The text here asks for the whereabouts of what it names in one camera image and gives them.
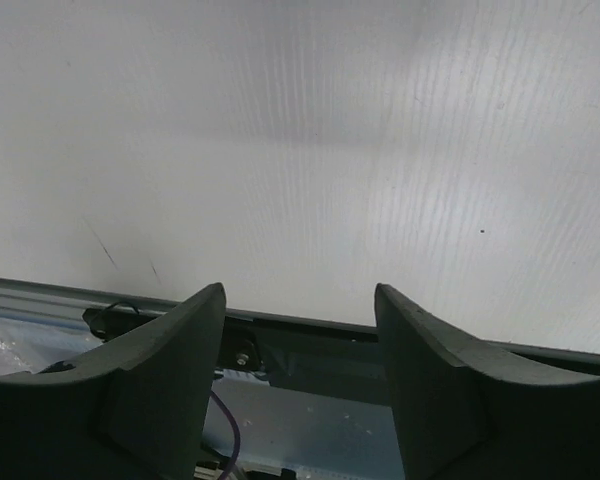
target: screw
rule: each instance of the screw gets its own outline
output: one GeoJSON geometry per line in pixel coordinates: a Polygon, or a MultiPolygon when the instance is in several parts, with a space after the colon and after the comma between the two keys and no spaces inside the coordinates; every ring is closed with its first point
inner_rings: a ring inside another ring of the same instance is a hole
{"type": "Polygon", "coordinates": [[[249,355],[247,355],[246,353],[239,353],[238,355],[236,355],[236,363],[241,367],[244,367],[248,361],[249,355]]]}

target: bolt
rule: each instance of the bolt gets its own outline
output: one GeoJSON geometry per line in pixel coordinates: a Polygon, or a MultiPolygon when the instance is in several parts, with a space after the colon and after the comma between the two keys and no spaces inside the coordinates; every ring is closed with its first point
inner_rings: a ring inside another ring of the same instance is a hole
{"type": "Polygon", "coordinates": [[[239,353],[238,355],[236,355],[236,363],[241,367],[244,367],[248,361],[249,355],[247,355],[246,353],[239,353]]]}

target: scratch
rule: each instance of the scratch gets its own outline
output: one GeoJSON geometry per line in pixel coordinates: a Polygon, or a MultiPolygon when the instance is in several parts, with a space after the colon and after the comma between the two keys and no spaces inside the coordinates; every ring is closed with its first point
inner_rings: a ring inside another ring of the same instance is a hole
{"type": "Polygon", "coordinates": [[[156,280],[158,280],[158,284],[162,285],[162,282],[160,281],[160,276],[158,275],[158,272],[156,271],[156,267],[153,266],[153,261],[151,259],[149,259],[149,263],[151,264],[151,270],[153,270],[153,274],[156,276],[156,280]]]}
{"type": "Polygon", "coordinates": [[[98,243],[100,244],[100,246],[104,250],[104,253],[107,254],[107,257],[109,257],[109,260],[111,261],[111,263],[113,264],[113,266],[116,267],[116,270],[120,270],[118,268],[118,265],[116,265],[116,262],[113,260],[113,257],[109,253],[109,250],[107,250],[107,247],[104,246],[104,243],[102,243],[102,240],[100,239],[100,237],[98,236],[98,234],[96,233],[96,231],[93,229],[93,227],[91,226],[91,224],[89,223],[89,221],[86,218],[84,218],[84,217],[82,217],[82,219],[84,220],[84,223],[87,224],[87,227],[89,227],[89,230],[91,230],[91,233],[93,233],[93,236],[96,237],[96,240],[98,240],[98,243]]]}
{"type": "Polygon", "coordinates": [[[591,5],[593,5],[593,0],[591,0],[590,2],[588,2],[584,7],[582,7],[582,10],[580,10],[580,12],[578,13],[578,15],[582,15],[585,12],[585,10],[587,8],[589,8],[591,5]]]}

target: wood grain surface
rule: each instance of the wood grain surface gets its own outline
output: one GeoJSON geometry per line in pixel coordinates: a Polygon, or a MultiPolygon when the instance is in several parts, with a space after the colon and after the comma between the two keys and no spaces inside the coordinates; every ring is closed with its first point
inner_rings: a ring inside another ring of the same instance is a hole
{"type": "Polygon", "coordinates": [[[3,0],[0,277],[600,352],[600,0],[3,0]]]}

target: white surface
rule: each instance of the white surface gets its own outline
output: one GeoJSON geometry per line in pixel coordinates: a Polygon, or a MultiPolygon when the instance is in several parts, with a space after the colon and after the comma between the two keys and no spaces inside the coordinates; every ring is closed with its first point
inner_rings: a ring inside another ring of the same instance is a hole
{"type": "Polygon", "coordinates": [[[0,277],[600,352],[600,0],[1,1],[0,277]]]}

